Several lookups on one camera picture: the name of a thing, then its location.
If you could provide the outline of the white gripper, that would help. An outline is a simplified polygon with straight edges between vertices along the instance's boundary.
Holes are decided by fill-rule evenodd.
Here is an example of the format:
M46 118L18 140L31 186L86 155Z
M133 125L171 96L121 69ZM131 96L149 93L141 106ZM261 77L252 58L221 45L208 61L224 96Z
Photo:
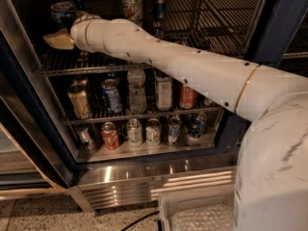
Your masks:
M43 36L44 41L52 48L72 50L74 44L87 52L102 50L102 18L84 11L76 11L77 19L71 26L70 33L66 28Z

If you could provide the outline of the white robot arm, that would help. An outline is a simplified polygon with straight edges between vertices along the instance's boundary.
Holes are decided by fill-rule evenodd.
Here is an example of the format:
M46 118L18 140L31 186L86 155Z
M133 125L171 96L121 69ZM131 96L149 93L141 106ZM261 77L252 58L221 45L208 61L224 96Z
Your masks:
M126 19L84 14L44 36L150 64L250 121L237 162L235 231L308 231L308 78L155 38Z

